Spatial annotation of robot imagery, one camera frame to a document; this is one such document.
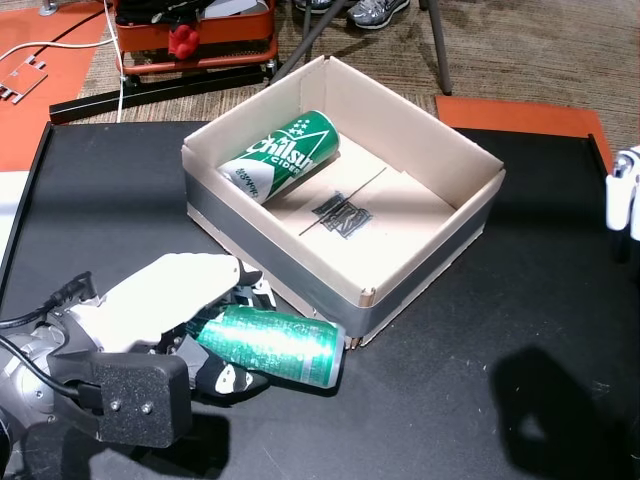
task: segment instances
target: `white cable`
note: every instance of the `white cable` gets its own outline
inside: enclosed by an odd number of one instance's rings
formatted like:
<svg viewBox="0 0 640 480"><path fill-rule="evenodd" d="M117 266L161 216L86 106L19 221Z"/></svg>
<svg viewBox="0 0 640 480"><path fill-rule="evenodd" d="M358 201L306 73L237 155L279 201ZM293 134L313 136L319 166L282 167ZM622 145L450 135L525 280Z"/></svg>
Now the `white cable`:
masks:
<svg viewBox="0 0 640 480"><path fill-rule="evenodd" d="M124 65L122 64L122 56L120 55L120 46L118 45L118 37L116 36L116 32L113 31L113 25L111 24L111 17L109 16L109 7L107 5L107 0L104 0L104 14L107 17L107 26L109 27L109 32L111 32L111 40L113 42L113 48L116 49L116 58L118 59L118 64L120 65L120 98L118 99L118 114L116 116L116 123L120 123L122 120L122 101L124 99Z"/></svg>
<svg viewBox="0 0 640 480"><path fill-rule="evenodd" d="M23 48L28 47L56 47L56 48L93 48L93 47L101 47L102 45L106 45L107 43L113 42L113 39L103 40L98 43L85 43L85 44L75 44L75 43L57 43L57 42L29 42L23 43L22 45L17 45L5 52L0 56L0 62L11 55L13 52L21 50Z"/></svg>

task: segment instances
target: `black cable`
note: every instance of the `black cable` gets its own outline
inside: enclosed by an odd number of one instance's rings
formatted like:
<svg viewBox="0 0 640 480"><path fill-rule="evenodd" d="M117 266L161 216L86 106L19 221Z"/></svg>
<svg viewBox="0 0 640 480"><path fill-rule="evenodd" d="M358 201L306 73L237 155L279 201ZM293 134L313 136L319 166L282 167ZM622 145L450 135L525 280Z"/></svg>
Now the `black cable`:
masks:
<svg viewBox="0 0 640 480"><path fill-rule="evenodd" d="M24 363L24 366L29 369L31 373L33 373L38 379L47 385L54 392L59 393L60 395L64 395L65 397L78 399L80 394L78 393L77 388L68 387L58 382L56 379L50 377L46 373L44 373L40 367L38 367L33 361L24 354L22 350L18 348L18 346L11 342L9 339L0 335L0 346L6 348L13 356L15 356L18 360Z"/></svg>
<svg viewBox="0 0 640 480"><path fill-rule="evenodd" d="M81 273L70 282L64 284L62 288L53 292L49 299L33 312L16 318L0 320L0 330L21 327L31 323L54 308L61 307L72 298L80 297L81 301L86 301L95 298L97 295L98 292L96 291L96 287L91 279L91 272Z"/></svg>
<svg viewBox="0 0 640 480"><path fill-rule="evenodd" d="M111 8L111 4L107 3L107 8ZM89 15L87 18L84 18L82 20L80 20L78 23L76 23L75 25L70 26L69 28L67 28L64 32L62 32L60 35L58 35L56 38L54 38L53 40L50 40L51 42L57 42L58 40L60 40L62 37L68 35L69 33L73 32L76 28L84 25L85 23L87 23L90 20L93 20L96 17L99 17L100 15L104 14L104 9L100 9L99 11L97 11L94 14ZM42 52L44 52L47 48L49 48L49 45L44 45L42 47L40 47L38 50L36 50L36 52L33 54L33 56L37 56L40 55Z"/></svg>

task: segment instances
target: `black table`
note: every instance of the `black table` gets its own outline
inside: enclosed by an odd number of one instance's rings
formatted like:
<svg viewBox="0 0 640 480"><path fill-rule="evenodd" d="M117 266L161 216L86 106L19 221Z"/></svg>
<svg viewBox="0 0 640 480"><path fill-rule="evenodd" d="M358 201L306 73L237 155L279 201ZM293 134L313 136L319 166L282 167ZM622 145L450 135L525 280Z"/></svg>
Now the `black table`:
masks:
<svg viewBox="0 0 640 480"><path fill-rule="evenodd" d="M198 125L55 127L2 317L87 269L104 292L166 252L220 252L185 213L179 148ZM337 392L272 387L230 409L196 406L197 431L164 452L54 424L28 436L8 477L635 478L638 297L630 267L608 255L593 150L463 133L507 167L485 233L348 354Z"/></svg>

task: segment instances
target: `cardboard box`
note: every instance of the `cardboard box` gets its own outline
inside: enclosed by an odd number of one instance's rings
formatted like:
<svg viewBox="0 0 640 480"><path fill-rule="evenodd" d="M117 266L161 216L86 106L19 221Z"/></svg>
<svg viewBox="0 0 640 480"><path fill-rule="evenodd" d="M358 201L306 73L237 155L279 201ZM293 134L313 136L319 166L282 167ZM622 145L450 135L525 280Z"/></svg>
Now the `cardboard box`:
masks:
<svg viewBox="0 0 640 480"><path fill-rule="evenodd" d="M334 158L262 206L217 172L308 110L340 132ZM189 215L303 315L363 344L480 235L505 175L473 142L324 57L187 137L182 157Z"/></svg>

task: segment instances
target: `sneaker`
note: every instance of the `sneaker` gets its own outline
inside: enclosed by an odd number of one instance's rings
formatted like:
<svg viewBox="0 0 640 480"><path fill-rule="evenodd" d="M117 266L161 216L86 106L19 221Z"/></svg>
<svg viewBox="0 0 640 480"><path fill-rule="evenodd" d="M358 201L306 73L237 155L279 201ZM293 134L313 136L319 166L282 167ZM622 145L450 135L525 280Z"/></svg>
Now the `sneaker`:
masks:
<svg viewBox="0 0 640 480"><path fill-rule="evenodd" d="M377 30L378 28L389 25L393 14L407 8L409 1L410 0L360 0L347 12L347 17L356 27Z"/></svg>
<svg viewBox="0 0 640 480"><path fill-rule="evenodd" d="M314 15L321 15L326 13L327 10L333 5L334 0L311 0L311 13ZM357 0L347 0L345 7L352 7ZM298 10L303 12L307 8L307 0L293 0L293 4Z"/></svg>

